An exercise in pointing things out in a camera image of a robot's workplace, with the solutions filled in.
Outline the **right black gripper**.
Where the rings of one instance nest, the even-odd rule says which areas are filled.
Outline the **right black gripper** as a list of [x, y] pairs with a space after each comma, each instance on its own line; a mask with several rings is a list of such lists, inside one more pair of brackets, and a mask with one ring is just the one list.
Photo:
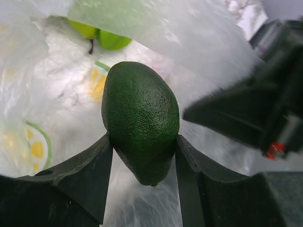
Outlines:
[[205, 126], [277, 160], [303, 146], [303, 20], [278, 25], [265, 65], [245, 79], [192, 103], [183, 120]]

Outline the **translucent white plastic bag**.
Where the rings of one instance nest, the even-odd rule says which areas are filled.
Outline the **translucent white plastic bag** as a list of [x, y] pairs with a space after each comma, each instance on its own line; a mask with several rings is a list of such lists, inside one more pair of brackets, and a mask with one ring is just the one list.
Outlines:
[[[67, 21], [132, 41], [92, 43]], [[259, 0], [3, 0], [0, 3], [0, 176], [34, 176], [106, 134], [107, 69], [138, 61], [173, 91], [180, 112], [243, 77], [247, 45], [267, 15]], [[98, 227], [180, 227], [175, 163], [157, 186], [141, 185], [113, 151]]]

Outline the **green fake fruit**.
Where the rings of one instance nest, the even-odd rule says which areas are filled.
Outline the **green fake fruit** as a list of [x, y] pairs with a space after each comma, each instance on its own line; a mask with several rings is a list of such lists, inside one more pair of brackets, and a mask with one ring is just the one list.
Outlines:
[[80, 22], [70, 20], [66, 17], [70, 25], [78, 31], [83, 37], [89, 39], [92, 43], [90, 53], [93, 50], [94, 38], [97, 38], [98, 43], [105, 50], [120, 50], [126, 47], [131, 41], [131, 38], [117, 35], [102, 29], [95, 28]]

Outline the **dark green fake avocado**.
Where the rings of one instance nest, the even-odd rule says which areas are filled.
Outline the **dark green fake avocado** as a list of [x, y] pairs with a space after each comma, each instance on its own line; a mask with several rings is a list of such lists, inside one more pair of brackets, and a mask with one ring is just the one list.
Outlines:
[[109, 71], [101, 115], [117, 154], [145, 186], [167, 176], [179, 133], [179, 107], [168, 84], [153, 69], [122, 61]]

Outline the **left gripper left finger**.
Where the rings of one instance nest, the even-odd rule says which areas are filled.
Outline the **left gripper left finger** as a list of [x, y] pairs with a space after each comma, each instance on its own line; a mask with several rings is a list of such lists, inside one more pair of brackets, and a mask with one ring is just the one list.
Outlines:
[[34, 176], [0, 178], [3, 227], [97, 227], [103, 223], [113, 148], [91, 147]]

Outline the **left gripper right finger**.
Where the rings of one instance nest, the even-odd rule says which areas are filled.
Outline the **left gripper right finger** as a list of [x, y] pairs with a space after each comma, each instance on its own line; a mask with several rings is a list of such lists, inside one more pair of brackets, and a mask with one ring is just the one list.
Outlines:
[[177, 138], [176, 170], [185, 227], [285, 227], [263, 174], [247, 177]]

